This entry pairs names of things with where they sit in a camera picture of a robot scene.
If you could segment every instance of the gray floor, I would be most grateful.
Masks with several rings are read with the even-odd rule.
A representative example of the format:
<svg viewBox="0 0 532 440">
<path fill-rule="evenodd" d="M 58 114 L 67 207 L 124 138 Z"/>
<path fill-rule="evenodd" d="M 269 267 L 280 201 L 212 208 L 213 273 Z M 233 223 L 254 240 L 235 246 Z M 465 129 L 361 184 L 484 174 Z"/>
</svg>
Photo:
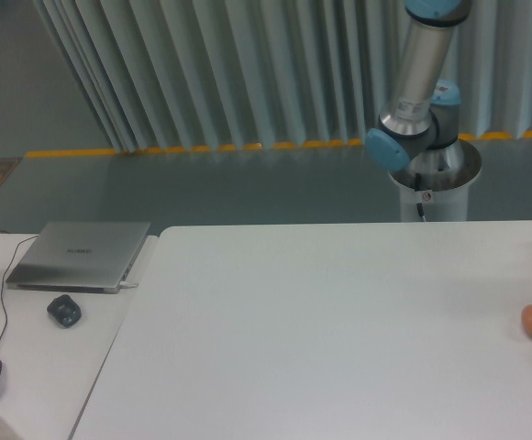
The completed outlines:
<svg viewBox="0 0 532 440">
<path fill-rule="evenodd" d="M 532 219 L 532 139 L 480 141 L 470 220 Z M 49 220 L 168 226 L 399 221 L 398 191 L 363 148 L 24 159 L 0 189 L 0 229 Z"/>
</svg>

